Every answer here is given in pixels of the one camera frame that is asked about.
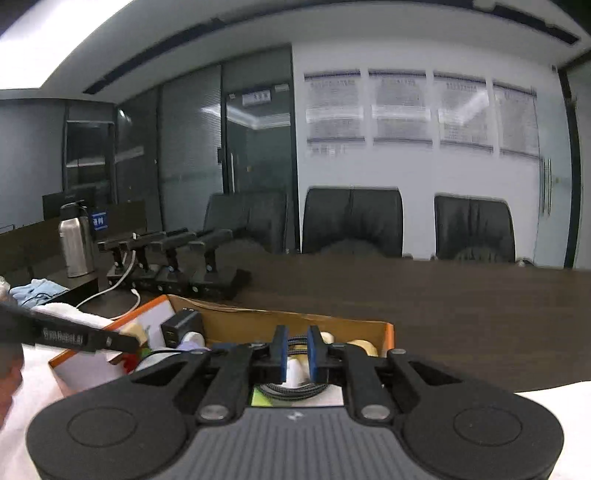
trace ceiling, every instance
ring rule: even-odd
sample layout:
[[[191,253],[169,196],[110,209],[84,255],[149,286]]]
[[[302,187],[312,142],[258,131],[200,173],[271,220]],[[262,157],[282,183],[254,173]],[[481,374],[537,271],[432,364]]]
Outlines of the ceiling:
[[[0,0],[0,34],[37,2]],[[349,0],[339,6],[273,12],[279,7],[299,7],[302,3],[310,2],[134,0],[75,48],[42,88],[0,90],[0,98],[53,97],[120,102],[220,59],[282,43],[342,37],[344,31],[348,39],[394,36],[460,43],[540,64],[562,64],[591,48],[591,36],[584,29],[591,30],[591,5],[580,0],[497,2],[581,38],[574,45],[503,18],[424,2]],[[465,3],[465,0],[456,2],[458,5]],[[27,15],[34,11],[35,8],[30,9]],[[267,14],[258,17],[252,14],[257,11]],[[566,12],[575,16],[578,23]],[[216,22],[225,24],[216,30]],[[183,36],[179,32],[191,28],[194,31],[197,24],[215,28],[199,38],[189,39],[191,41],[179,41]],[[14,23],[11,30],[18,25],[19,22]],[[150,48],[155,48],[158,55],[149,56],[146,52]],[[128,67],[122,70],[126,62]],[[95,95],[84,93],[109,75],[111,80],[104,82]]]

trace screw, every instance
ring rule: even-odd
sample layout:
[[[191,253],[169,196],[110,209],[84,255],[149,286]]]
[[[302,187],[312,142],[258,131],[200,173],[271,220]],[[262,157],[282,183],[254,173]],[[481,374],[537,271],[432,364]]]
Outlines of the screw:
[[[223,405],[206,405],[201,409],[200,415],[205,420],[223,420],[228,413],[228,409]]]
[[[366,405],[361,409],[366,420],[385,420],[390,416],[390,409],[383,405]]]

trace blue cloth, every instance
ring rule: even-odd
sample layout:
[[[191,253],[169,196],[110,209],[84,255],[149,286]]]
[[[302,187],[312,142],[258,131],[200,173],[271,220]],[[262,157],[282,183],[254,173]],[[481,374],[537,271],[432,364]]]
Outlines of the blue cloth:
[[[32,308],[37,305],[42,305],[47,302],[47,300],[52,299],[66,290],[67,288],[46,278],[40,280],[35,278],[29,283],[29,285],[14,287],[10,291],[10,295],[14,297],[20,306]]]

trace computer monitor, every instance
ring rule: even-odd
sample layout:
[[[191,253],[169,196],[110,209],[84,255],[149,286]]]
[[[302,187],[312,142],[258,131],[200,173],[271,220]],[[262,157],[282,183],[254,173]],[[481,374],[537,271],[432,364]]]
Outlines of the computer monitor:
[[[82,187],[66,192],[50,193],[43,196],[43,219],[49,220],[60,216],[62,205],[83,200],[89,210],[96,207],[96,187]]]

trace stainless steel thermos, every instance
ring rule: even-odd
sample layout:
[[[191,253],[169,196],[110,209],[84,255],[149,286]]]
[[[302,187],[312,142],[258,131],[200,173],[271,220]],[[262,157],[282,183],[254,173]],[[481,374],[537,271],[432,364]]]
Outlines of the stainless steel thermos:
[[[60,209],[61,251],[68,277],[80,277],[95,270],[88,210],[81,202],[68,203]]]

